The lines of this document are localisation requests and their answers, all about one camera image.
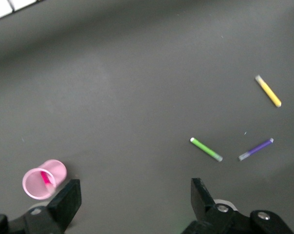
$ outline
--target marker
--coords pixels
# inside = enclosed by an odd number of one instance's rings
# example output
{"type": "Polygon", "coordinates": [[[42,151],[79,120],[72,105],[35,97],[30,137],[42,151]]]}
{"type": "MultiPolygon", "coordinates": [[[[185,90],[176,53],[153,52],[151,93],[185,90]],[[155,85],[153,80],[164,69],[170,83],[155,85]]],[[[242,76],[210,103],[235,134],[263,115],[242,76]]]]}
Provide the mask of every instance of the marker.
{"type": "Polygon", "coordinates": [[[48,192],[53,194],[56,189],[55,189],[54,185],[50,182],[50,180],[49,180],[49,178],[47,176],[47,173],[46,172],[40,172],[40,175],[44,180],[44,183],[45,183],[45,186],[46,186],[46,189],[48,190],[48,192]]]}
{"type": "Polygon", "coordinates": [[[261,149],[265,148],[266,146],[269,146],[273,143],[274,139],[270,138],[269,140],[257,145],[255,148],[251,149],[250,151],[242,154],[239,156],[239,160],[242,161],[246,159],[247,157],[251,156],[252,154],[255,154],[257,151],[260,151],[261,149]]]}
{"type": "Polygon", "coordinates": [[[214,159],[216,159],[218,162],[221,162],[223,160],[223,157],[222,156],[220,156],[219,154],[215,153],[213,150],[211,150],[207,146],[203,145],[200,141],[198,141],[194,137],[190,139],[190,142],[193,143],[196,147],[198,147],[201,150],[203,150],[209,156],[211,156],[214,159]]]}
{"type": "Polygon", "coordinates": [[[276,107],[281,106],[280,99],[274,94],[274,92],[271,90],[271,88],[268,86],[268,84],[260,77],[260,75],[255,77],[256,81],[259,83],[259,85],[262,87],[262,89],[265,91],[265,93],[268,95],[268,97],[273,101],[276,107]]]}

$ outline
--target pink marker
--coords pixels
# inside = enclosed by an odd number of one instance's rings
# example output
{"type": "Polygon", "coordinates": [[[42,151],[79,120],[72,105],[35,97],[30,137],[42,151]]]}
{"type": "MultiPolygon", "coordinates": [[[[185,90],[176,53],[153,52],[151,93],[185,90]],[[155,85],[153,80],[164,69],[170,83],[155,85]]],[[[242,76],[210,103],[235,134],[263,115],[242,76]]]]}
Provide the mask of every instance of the pink marker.
{"type": "Polygon", "coordinates": [[[56,188],[53,186],[53,184],[50,182],[47,173],[46,172],[40,172],[41,177],[44,180],[46,189],[48,190],[49,193],[53,194],[56,190],[56,188]]]}

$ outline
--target cup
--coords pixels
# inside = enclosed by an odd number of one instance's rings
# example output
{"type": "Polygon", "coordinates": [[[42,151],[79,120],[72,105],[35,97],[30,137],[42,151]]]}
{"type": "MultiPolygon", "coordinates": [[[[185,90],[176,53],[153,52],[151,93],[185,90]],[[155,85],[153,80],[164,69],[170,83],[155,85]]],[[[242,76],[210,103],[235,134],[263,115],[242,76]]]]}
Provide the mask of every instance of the cup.
{"type": "Polygon", "coordinates": [[[45,172],[51,184],[58,187],[67,176],[67,169],[64,164],[58,160],[51,159],[44,162],[37,168],[29,170],[25,173],[22,186],[26,194],[37,200],[50,198],[50,193],[41,176],[41,172],[45,172]]]}

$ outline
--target purple marker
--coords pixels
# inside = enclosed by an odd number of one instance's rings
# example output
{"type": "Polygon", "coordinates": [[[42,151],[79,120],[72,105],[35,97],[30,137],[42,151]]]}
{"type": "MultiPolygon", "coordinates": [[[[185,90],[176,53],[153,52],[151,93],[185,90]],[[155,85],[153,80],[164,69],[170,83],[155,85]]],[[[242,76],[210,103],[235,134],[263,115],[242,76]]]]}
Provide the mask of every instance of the purple marker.
{"type": "Polygon", "coordinates": [[[269,146],[272,144],[274,139],[270,138],[269,140],[261,143],[260,145],[257,145],[255,148],[251,149],[250,151],[242,154],[239,156],[239,160],[242,161],[246,159],[248,156],[251,156],[252,154],[255,154],[257,151],[260,151],[261,149],[265,148],[266,146],[269,146]]]}

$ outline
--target yellow marker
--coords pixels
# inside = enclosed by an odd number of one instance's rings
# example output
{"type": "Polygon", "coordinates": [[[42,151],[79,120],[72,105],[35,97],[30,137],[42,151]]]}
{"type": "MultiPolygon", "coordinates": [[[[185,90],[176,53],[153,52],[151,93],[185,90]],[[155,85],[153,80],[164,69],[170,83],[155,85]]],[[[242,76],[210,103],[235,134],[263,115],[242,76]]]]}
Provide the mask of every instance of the yellow marker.
{"type": "Polygon", "coordinates": [[[274,92],[271,90],[271,88],[266,84],[266,82],[260,77],[260,75],[255,77],[256,81],[259,83],[259,85],[262,87],[262,89],[265,91],[265,93],[270,97],[270,99],[273,101],[276,107],[281,106],[280,99],[274,94],[274,92]]]}

